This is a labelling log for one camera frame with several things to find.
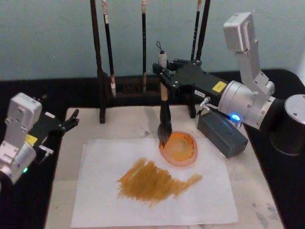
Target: white paper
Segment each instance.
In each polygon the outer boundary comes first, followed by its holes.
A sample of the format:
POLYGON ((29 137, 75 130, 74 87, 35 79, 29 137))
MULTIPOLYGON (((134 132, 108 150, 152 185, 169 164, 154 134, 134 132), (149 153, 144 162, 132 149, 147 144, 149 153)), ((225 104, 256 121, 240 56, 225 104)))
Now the white paper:
POLYGON ((72 228, 232 223, 237 211, 224 157, 206 138, 196 139, 198 158, 188 168, 169 165, 159 153, 158 139, 89 141, 82 159, 72 228), (121 178, 140 158, 153 160, 179 180, 195 173, 202 180, 152 208, 148 203, 117 198, 121 178))

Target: blue led light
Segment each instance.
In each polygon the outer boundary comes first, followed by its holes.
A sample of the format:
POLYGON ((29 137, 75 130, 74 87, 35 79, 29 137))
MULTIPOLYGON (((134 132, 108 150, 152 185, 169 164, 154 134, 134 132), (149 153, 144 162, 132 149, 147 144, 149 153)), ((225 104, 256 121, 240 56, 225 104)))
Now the blue led light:
POLYGON ((236 114, 233 114, 231 115, 231 118, 234 120, 234 121, 240 121, 240 117, 236 114))

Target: blue-gray wall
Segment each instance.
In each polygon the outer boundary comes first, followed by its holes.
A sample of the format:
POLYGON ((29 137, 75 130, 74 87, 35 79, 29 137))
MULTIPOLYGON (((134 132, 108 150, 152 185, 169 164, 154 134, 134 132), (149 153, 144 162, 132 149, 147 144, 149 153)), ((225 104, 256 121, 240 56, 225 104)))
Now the blue-gray wall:
MULTIPOLYGON (((102 67, 109 73, 102 5, 96 3, 102 67)), ((190 58, 196 5, 197 0, 147 0, 148 71, 157 61, 157 40, 169 59, 190 58)), ((115 75, 141 74, 141 0, 108 0, 108 9, 115 75)), ((304 0, 212 0, 203 68, 238 69, 223 24, 236 12, 251 11, 261 66, 304 74, 304 9, 304 0)), ((0 45, 1 80, 96 75, 88 0, 0 0, 0 45)))

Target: robotic arm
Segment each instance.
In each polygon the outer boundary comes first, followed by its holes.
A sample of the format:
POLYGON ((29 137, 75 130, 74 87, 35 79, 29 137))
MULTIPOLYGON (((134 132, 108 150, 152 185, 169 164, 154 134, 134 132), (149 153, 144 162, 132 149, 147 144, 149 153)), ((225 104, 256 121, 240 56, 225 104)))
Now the robotic arm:
POLYGON ((78 125, 75 110, 70 119, 61 122, 54 115, 41 113, 40 100, 19 93, 10 100, 7 130, 0 145, 0 191, 7 192, 34 161, 46 159, 53 150, 44 146, 51 135, 63 136, 78 125))
POLYGON ((272 97, 275 85, 261 71, 258 40, 255 38, 251 13, 236 13, 224 24, 227 47, 239 63, 242 83, 227 82, 204 72, 200 60, 175 59, 167 69, 153 65, 153 72, 174 93, 192 93, 207 104, 231 117, 237 126, 243 122, 270 133, 273 146, 279 151, 298 155, 305 152, 305 95, 287 100, 272 97))

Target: white table surface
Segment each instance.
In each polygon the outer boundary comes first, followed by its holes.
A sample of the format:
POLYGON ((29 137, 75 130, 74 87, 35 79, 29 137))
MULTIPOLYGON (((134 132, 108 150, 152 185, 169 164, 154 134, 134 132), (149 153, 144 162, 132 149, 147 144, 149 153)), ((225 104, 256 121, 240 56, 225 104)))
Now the white table surface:
MULTIPOLYGON (((75 108, 67 111, 70 117, 75 108)), ((99 123, 99 109, 79 108, 80 122, 63 137, 53 182, 46 229, 69 229, 75 202, 82 147, 90 139, 157 138, 159 107, 118 107, 106 110, 106 123, 99 123)), ((190 119, 187 106, 171 106, 173 130, 190 119)), ((240 131, 246 136, 242 127, 240 131)), ((202 137, 199 131, 190 133, 202 137)), ((226 159, 238 222, 232 224, 192 226, 152 226, 152 229, 281 229, 283 225, 268 184, 260 169, 251 144, 241 154, 226 159)))

